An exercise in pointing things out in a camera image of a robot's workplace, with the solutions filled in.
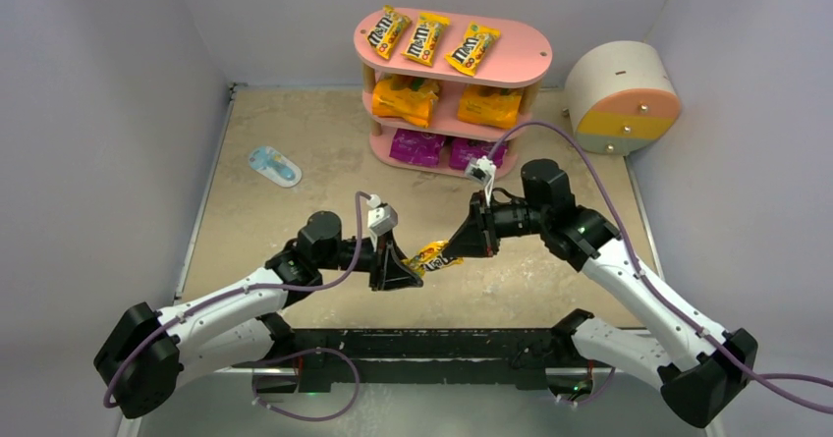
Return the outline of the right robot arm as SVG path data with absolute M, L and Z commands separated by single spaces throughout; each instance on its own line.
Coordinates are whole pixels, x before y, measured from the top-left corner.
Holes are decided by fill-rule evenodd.
M 496 167 L 481 157 L 468 178 L 482 184 L 469 214 L 443 250 L 458 258 L 488 258 L 502 239 L 538 235 L 549 252 L 615 297 L 649 331 L 648 337 L 575 310 L 557 323 L 562 347 L 601 361 L 659 391 L 682 421 L 707 427 L 750 382 L 757 340 L 728 331 L 680 297 L 628 251 L 620 231 L 596 210 L 576 203 L 568 175 L 549 159 L 522 168 L 524 194 L 493 199 Z

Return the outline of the small yellow M&M's bag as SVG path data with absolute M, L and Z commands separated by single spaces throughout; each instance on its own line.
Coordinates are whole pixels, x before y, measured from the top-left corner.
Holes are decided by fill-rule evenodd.
M 418 276 L 460 265 L 464 260 L 450 256 L 444 252 L 448 241 L 435 241 L 422 247 L 414 256 L 407 259 L 404 265 Z

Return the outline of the orange mango gummy bag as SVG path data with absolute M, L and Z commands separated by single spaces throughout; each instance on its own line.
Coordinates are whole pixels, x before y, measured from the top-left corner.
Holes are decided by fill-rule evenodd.
M 457 118 L 465 123 L 508 130 L 518 123 L 522 88 L 466 85 L 459 101 Z
M 371 95 L 371 113 L 385 118 L 400 118 L 420 128 L 428 128 L 439 101 L 441 84 L 434 79 L 405 75 L 383 75 Z

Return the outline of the purple blackcurrant gummy bag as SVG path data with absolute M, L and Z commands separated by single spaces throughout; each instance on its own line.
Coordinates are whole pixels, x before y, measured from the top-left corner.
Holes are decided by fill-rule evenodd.
M 471 160 L 487 156 L 494 143 L 477 139 L 455 137 L 451 141 L 451 151 L 448 166 L 451 169 L 464 171 Z
M 399 162 L 420 167 L 437 167 L 446 137 L 439 134 L 398 129 L 389 156 Z

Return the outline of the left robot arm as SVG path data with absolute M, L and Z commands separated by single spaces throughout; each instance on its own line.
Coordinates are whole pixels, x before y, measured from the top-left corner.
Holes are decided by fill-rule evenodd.
M 326 288 L 325 270 L 340 271 L 342 280 L 365 272 L 374 291 L 421 287 L 392 234 L 395 219 L 384 208 L 372 213 L 381 220 L 367 238 L 344 239 L 339 216 L 319 211 L 283 250 L 231 286 L 157 310 L 145 302 L 127 309 L 93 360 L 107 385 L 104 406 L 141 417 L 216 370 L 300 364 L 304 351 L 280 312 Z

